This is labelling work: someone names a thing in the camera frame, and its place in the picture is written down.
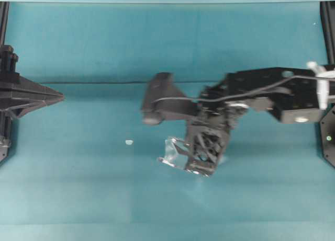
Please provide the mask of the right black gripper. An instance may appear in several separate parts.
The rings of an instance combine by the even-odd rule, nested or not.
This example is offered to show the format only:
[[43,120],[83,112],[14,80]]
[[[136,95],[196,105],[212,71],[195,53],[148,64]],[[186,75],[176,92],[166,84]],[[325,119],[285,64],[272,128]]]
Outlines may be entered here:
[[249,97],[231,98],[227,87],[207,86],[196,101],[184,103],[187,161],[183,170],[210,177],[225,161],[230,131],[248,111]]

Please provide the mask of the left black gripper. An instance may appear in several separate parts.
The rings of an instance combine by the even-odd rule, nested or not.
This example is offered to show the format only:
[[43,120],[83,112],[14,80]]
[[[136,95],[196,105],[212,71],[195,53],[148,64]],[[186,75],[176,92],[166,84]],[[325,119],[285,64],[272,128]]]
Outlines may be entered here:
[[[1,46],[1,112],[7,113],[12,118],[21,118],[27,113],[43,107],[51,106],[64,100],[64,95],[47,86],[26,79],[16,72],[18,55],[10,45]],[[17,86],[17,100],[40,101],[29,104],[23,108],[15,101],[13,92]]]

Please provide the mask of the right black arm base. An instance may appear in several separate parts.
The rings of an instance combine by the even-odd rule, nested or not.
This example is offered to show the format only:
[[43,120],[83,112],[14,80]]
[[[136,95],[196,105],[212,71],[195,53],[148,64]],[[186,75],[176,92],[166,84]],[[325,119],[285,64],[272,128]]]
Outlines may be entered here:
[[331,104],[319,126],[323,158],[334,167],[334,104]]

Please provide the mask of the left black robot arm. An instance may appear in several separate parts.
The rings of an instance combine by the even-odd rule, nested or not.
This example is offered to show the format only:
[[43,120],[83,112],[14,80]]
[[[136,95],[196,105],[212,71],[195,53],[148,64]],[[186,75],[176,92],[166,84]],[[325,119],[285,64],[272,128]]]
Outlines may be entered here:
[[26,79],[16,72],[18,55],[9,45],[1,46],[1,161],[8,157],[15,119],[64,100],[64,95]]

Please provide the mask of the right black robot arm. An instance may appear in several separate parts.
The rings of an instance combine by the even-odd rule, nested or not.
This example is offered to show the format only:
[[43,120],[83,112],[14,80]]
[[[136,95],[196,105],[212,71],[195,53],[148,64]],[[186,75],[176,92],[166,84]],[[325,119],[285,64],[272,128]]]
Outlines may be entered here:
[[228,74],[187,105],[191,111],[182,169],[211,176],[222,162],[230,132],[248,110],[269,112],[284,124],[319,122],[334,99],[334,65],[272,67]]

